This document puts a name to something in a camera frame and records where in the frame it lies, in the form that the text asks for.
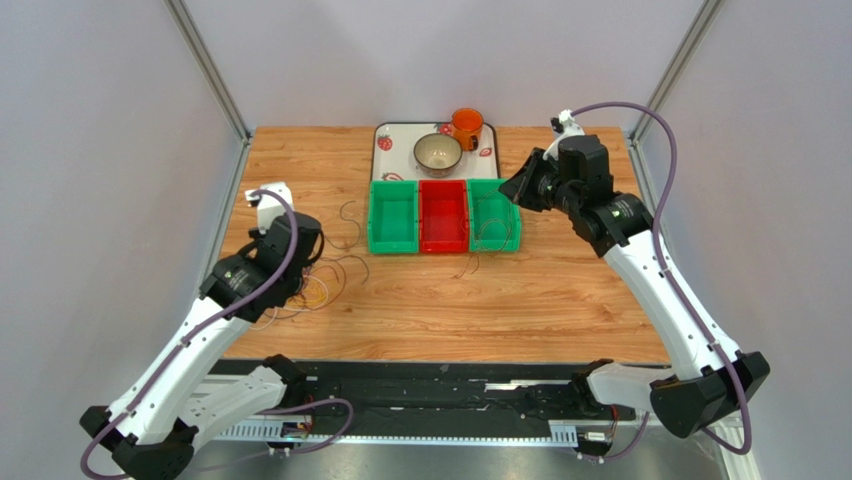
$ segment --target red plastic container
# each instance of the red plastic container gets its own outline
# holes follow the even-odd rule
[[[467,252],[470,223],[464,180],[420,181],[420,252]]]

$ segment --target beige bowl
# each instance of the beige bowl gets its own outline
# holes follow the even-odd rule
[[[427,175],[441,178],[453,173],[461,160],[461,144],[443,133],[430,133],[414,144],[414,159]]]

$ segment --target wood grain surface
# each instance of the wood grain surface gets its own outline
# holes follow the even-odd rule
[[[547,128],[497,128],[499,160],[511,176],[535,147],[552,141]],[[610,152],[616,188],[639,194],[622,132],[588,128]],[[296,209],[322,222],[339,246],[351,245],[365,227],[373,128],[259,128],[248,158],[222,250],[235,253],[256,226],[243,191],[286,181]],[[325,257],[344,258],[343,272],[320,261],[316,276],[339,296],[326,308],[276,320],[249,331],[228,357],[282,353],[303,359],[412,361],[586,362],[613,358],[666,362],[668,357],[636,299],[560,212],[521,212],[523,236],[516,253],[380,256],[361,240]],[[282,312],[280,316],[289,315]],[[257,326],[268,319],[262,318]]]

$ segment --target green plastic container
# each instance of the green plastic container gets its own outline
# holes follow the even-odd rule
[[[417,253],[419,239],[417,182],[370,183],[367,245],[370,253]]]
[[[505,180],[467,181],[470,251],[516,252],[521,246],[521,212],[497,191]]]

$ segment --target white tray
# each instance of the white tray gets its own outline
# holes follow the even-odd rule
[[[373,137],[371,180],[430,180],[414,159],[414,144],[424,135],[449,134],[449,123],[385,123]],[[500,178],[497,135],[491,125],[482,126],[479,149],[462,153],[455,171],[440,180]]]

